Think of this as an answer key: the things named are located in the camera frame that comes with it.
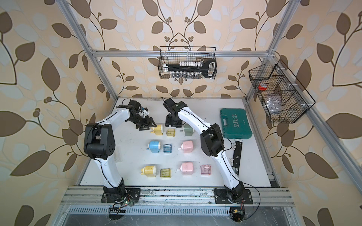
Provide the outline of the yellow tray top row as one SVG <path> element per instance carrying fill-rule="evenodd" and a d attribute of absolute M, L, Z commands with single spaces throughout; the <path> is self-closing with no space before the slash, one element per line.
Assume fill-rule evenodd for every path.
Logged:
<path fill-rule="evenodd" d="M 175 137 L 175 135 L 176 135 L 176 130 L 175 130 L 175 129 L 167 129 L 167 130 L 166 130 L 166 135 L 167 135 L 168 137 Z"/>

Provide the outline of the yellow tray row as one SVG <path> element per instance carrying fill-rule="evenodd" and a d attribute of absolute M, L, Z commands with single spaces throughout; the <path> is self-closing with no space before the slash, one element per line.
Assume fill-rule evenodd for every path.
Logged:
<path fill-rule="evenodd" d="M 170 168 L 161 169 L 161 170 L 160 170 L 160 178 L 162 178 L 162 179 L 169 179 L 169 178 L 171 178 L 171 169 L 170 169 Z"/>
<path fill-rule="evenodd" d="M 176 130 L 175 130 L 175 129 L 167 129 L 167 130 L 166 130 L 166 135 L 167 135 L 168 137 L 175 137 L 175 135 L 176 135 Z"/>

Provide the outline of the yellow sharpener top row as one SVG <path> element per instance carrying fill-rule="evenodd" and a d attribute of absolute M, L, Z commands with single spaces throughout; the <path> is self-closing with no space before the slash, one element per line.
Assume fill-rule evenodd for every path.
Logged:
<path fill-rule="evenodd" d="M 157 124 L 156 127 L 151 128 L 150 132 L 157 136 L 162 136 L 164 133 L 164 126 L 162 124 Z"/>

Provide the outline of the blue pencil sharpener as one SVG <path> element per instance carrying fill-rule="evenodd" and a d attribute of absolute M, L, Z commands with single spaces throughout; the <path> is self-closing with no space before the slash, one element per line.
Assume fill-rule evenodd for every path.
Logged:
<path fill-rule="evenodd" d="M 147 150 L 152 153 L 159 153 L 161 150 L 161 143 L 159 141 L 150 141 Z"/>

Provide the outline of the blue transparent tray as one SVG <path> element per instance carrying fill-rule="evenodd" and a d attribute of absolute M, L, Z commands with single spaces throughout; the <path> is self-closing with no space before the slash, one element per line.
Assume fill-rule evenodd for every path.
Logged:
<path fill-rule="evenodd" d="M 172 153 L 172 144 L 163 145 L 163 153 Z"/>

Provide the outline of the yellow tray bottom row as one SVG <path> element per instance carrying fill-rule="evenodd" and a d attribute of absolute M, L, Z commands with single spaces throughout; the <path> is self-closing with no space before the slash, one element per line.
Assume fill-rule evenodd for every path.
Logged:
<path fill-rule="evenodd" d="M 162 178 L 162 179 L 169 179 L 169 178 L 171 178 L 171 169 L 170 169 L 170 168 L 161 169 L 161 170 L 160 170 L 160 178 Z"/>

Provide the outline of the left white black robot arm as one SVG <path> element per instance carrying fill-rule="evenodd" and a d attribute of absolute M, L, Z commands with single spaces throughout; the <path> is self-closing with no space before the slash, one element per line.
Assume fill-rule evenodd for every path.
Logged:
<path fill-rule="evenodd" d="M 142 107 L 136 100 L 116 106 L 109 116 L 98 122 L 88 123 L 85 127 L 84 152 L 98 165 L 106 188 L 119 188 L 123 181 L 113 154 L 116 150 L 114 130 L 124 122 L 134 123 L 139 131 L 156 127 L 148 108 Z"/>

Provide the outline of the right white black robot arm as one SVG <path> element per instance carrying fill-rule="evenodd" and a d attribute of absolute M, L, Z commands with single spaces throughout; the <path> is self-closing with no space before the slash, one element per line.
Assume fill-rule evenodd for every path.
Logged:
<path fill-rule="evenodd" d="M 245 187 L 232 169 L 225 154 L 224 139 L 219 125 L 201 119 L 182 101 L 176 103 L 171 98 L 164 99 L 163 106 L 168 111 L 167 127 L 180 128 L 183 123 L 186 123 L 200 135 L 201 149 L 207 156 L 215 160 L 223 178 L 228 199 L 232 203 L 240 202 Z"/>

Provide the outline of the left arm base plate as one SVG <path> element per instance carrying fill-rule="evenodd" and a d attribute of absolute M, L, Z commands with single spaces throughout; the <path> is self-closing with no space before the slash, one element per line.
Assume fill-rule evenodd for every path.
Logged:
<path fill-rule="evenodd" d="M 108 188 L 103 187 L 102 203 L 137 203 L 140 199 L 140 188 Z"/>

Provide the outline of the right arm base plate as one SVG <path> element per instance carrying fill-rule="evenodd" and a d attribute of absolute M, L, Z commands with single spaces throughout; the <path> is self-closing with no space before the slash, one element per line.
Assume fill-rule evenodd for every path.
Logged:
<path fill-rule="evenodd" d="M 253 198 L 249 189 L 245 189 L 241 193 L 228 191 L 226 188 L 214 189 L 214 197 L 216 204 L 253 204 Z"/>

